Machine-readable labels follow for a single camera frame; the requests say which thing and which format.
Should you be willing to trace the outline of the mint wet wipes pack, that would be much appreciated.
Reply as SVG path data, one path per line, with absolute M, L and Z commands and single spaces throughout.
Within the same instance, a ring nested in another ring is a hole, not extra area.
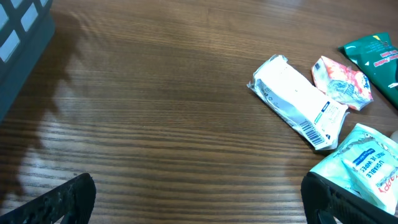
M 397 206 L 397 143 L 356 124 L 345 140 L 312 172 L 394 215 Z

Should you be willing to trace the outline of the green 3M gloves package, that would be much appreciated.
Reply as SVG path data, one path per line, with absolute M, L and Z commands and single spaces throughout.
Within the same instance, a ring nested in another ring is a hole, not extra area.
M 369 78 L 383 96 L 397 107 L 397 47 L 387 32 L 367 35 L 338 47 Z

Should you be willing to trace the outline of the white carton box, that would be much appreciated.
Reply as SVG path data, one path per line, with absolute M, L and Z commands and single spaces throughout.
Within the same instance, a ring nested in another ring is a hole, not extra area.
M 285 56 L 273 55 L 264 62 L 248 88 L 316 150 L 338 147 L 348 107 L 313 86 Z

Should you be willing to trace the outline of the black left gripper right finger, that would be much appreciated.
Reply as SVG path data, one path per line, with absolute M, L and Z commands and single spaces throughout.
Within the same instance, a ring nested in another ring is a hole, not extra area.
M 397 223 L 397 217 L 314 172 L 304 176 L 300 191 L 308 224 Z

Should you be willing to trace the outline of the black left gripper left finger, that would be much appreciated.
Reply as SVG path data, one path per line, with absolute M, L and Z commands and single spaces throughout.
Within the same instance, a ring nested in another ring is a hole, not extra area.
M 88 224 L 96 199 L 93 178 L 83 173 L 1 216 L 1 224 Z

